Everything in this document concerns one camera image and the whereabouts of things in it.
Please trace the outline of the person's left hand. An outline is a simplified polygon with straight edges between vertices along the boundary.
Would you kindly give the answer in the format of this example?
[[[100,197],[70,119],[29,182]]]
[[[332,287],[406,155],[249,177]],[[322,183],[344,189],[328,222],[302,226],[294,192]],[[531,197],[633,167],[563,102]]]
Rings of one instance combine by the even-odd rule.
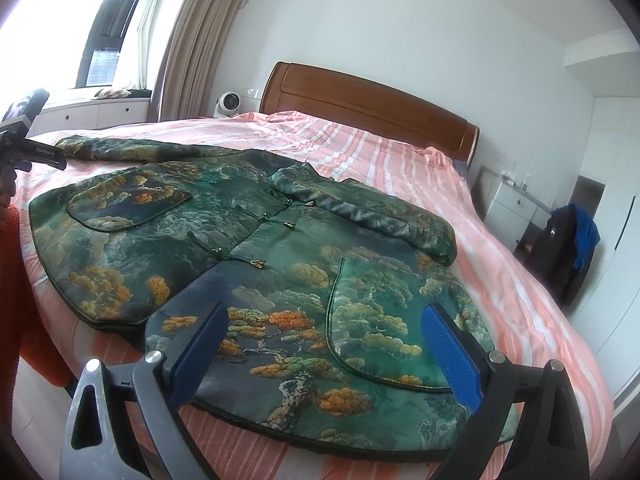
[[[1,171],[1,195],[0,195],[0,226],[6,227],[10,216],[12,198],[15,196],[16,172],[14,169],[4,167]]]

